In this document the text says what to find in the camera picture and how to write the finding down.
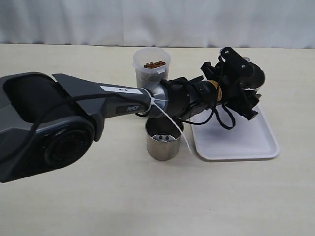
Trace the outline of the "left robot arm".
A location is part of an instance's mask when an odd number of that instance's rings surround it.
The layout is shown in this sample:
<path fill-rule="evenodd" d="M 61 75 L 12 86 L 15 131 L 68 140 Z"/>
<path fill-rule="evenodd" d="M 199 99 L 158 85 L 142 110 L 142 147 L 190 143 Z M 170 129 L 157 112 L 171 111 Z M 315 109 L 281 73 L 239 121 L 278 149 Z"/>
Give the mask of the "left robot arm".
<path fill-rule="evenodd" d="M 124 87 L 40 72 L 0 79 L 0 181 L 7 183 L 67 167 L 99 141 L 108 118 L 135 114 L 154 124 L 157 141 L 183 135 L 183 123 L 217 106 L 232 118 L 257 116 L 264 71 L 231 47 L 202 76 Z"/>

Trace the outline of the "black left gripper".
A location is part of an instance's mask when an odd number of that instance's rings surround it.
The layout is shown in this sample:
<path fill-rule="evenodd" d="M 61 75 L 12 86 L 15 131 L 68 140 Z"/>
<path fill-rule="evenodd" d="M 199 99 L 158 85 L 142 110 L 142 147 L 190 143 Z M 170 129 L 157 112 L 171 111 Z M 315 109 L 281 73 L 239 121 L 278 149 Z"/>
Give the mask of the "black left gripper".
<path fill-rule="evenodd" d="M 221 62 L 212 66 L 205 62 L 201 66 L 207 80 L 218 82 L 220 75 L 220 88 L 222 99 L 220 103 L 243 116 L 252 120 L 258 115 L 254 107 L 259 103 L 261 94 L 257 91 L 241 89 L 240 82 L 248 80 L 253 75 L 253 67 L 233 48 L 227 46 L 220 50 Z"/>

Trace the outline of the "white zip tie left arm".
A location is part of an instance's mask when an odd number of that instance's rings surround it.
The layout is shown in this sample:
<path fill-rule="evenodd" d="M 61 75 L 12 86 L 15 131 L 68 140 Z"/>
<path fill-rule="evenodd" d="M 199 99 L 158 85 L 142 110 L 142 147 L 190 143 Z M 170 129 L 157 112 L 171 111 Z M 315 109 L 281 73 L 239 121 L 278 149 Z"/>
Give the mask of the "white zip tie left arm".
<path fill-rule="evenodd" d="M 254 110 L 259 103 L 259 88 L 265 82 L 265 73 L 255 63 L 246 60 L 233 48 L 226 46 L 220 50 L 218 62 L 201 66 L 203 76 L 187 80 L 184 77 L 163 81 L 167 98 L 165 108 L 158 105 L 159 99 L 151 98 L 151 105 L 161 111 L 180 132 L 180 124 L 201 126 L 212 117 L 225 130 L 236 126 L 232 112 L 252 120 L 258 115 Z"/>

